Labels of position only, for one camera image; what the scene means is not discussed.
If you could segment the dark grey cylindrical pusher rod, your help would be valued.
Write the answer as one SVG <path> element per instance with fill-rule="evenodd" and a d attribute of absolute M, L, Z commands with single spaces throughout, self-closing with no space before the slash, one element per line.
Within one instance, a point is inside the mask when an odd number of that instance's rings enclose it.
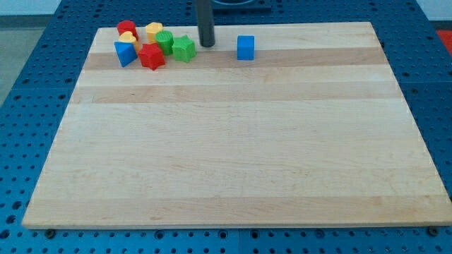
<path fill-rule="evenodd" d="M 198 36 L 202 47 L 215 45 L 214 18 L 211 0 L 195 0 Z"/>

